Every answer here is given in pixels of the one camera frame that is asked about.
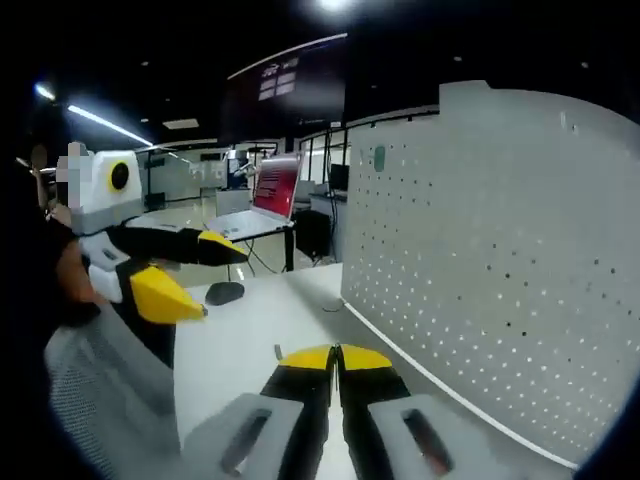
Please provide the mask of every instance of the red laptop screen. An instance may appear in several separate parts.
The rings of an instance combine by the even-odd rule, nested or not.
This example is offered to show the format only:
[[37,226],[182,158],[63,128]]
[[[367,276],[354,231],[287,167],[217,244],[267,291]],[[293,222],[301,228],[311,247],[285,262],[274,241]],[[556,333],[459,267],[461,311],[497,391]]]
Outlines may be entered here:
[[289,218],[299,169],[300,162],[295,155],[263,160],[254,206]]

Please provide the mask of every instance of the office desk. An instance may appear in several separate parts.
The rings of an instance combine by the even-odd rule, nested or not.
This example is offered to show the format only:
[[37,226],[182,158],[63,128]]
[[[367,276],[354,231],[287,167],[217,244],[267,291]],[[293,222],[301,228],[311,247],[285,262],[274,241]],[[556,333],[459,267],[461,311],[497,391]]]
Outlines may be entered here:
[[[259,393],[278,360],[297,350],[334,344],[339,323],[359,324],[340,308],[342,265],[331,265],[244,281],[244,297],[219,307],[207,306],[204,322],[177,327],[174,389],[178,434],[187,435],[208,417],[245,392]],[[206,286],[190,288],[204,302]],[[356,479],[342,436],[337,396],[329,414],[329,439],[317,479]]]
[[[494,456],[522,476],[526,472],[530,480],[571,478],[568,469],[480,420],[405,362],[346,307],[340,308],[341,281],[342,264],[248,279],[243,282],[243,298],[208,307],[204,321],[177,327],[174,393],[183,445],[197,425],[238,395],[262,390],[278,364],[275,345],[288,355],[339,342],[370,348],[388,357],[412,393],[433,395],[457,416],[474,424],[488,437]],[[189,292],[196,301],[204,302],[207,288],[193,287]],[[356,478],[342,435],[342,410],[335,394],[329,410],[329,436],[316,478]]]
[[[293,272],[293,251],[295,249],[295,242],[293,238],[293,230],[295,229],[295,223],[289,222],[289,225],[279,228],[277,230],[271,230],[268,232],[260,233],[258,235],[248,235],[246,237],[233,240],[233,243],[248,242],[249,240],[255,240],[256,238],[268,237],[270,235],[277,235],[284,232],[284,271]],[[240,245],[248,252],[246,245]]]

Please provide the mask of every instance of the ceiling light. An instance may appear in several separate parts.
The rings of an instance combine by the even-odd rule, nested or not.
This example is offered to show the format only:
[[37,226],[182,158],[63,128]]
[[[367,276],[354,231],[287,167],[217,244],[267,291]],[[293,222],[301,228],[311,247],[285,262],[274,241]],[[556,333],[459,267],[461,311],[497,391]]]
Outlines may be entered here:
[[352,0],[318,0],[318,3],[322,8],[330,12],[339,12],[347,8]]
[[99,123],[100,125],[104,125],[105,127],[109,127],[111,130],[115,130],[118,133],[121,133],[123,135],[126,135],[129,138],[133,138],[134,140],[139,141],[140,143],[146,145],[147,147],[151,147],[153,145],[153,143],[151,143],[149,140],[145,140],[142,137],[139,137],[138,135],[136,135],[135,133],[131,133],[127,130],[125,130],[122,127],[119,127],[118,125],[111,123],[108,120],[105,120],[104,118],[101,118],[97,115],[94,115],[91,112],[87,112],[86,110],[83,110],[82,108],[76,107],[75,105],[69,105],[69,111],[73,112],[77,115],[80,115],[84,118],[88,118],[89,120],[93,120],[96,123]]
[[198,120],[195,118],[185,118],[184,120],[170,120],[168,122],[162,122],[162,124],[169,130],[180,130],[183,128],[197,128]]
[[171,155],[173,158],[177,158],[178,160],[180,160],[182,162],[185,162],[185,163],[188,163],[189,165],[191,165],[191,162],[189,160],[187,160],[186,158],[179,157],[178,155],[176,155],[173,152],[169,152],[169,155]]
[[40,84],[36,84],[36,92],[38,93],[38,95],[41,95],[44,98],[47,98],[51,101],[56,99],[56,96],[53,93],[51,93],[49,90],[47,90],[45,87],[43,87]]

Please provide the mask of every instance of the gray gripper base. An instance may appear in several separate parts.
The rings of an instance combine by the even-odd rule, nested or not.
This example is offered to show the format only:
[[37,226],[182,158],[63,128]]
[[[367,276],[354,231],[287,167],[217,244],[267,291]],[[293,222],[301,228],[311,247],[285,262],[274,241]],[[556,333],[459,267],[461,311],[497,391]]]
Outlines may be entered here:
[[[405,423],[405,419],[416,411],[437,433],[452,460],[453,468],[444,477],[434,472]],[[480,430],[428,395],[374,403],[369,405],[369,412],[389,456],[394,480],[513,478],[513,472],[493,458],[489,443]]]
[[[249,450],[241,478],[277,480],[302,407],[291,400],[243,394],[187,437],[184,463],[193,478],[237,479],[233,463]],[[259,431],[257,422],[264,422]]]

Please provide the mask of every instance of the human hand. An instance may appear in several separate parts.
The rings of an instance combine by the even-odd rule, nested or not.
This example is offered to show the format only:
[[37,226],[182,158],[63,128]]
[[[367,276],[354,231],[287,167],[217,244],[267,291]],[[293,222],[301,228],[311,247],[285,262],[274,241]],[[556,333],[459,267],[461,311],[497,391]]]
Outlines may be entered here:
[[62,225],[71,228],[71,210],[66,205],[58,203],[53,207],[51,216]]
[[103,304],[106,300],[97,293],[82,264],[82,253],[76,240],[62,251],[56,265],[58,283],[69,300],[82,303]]

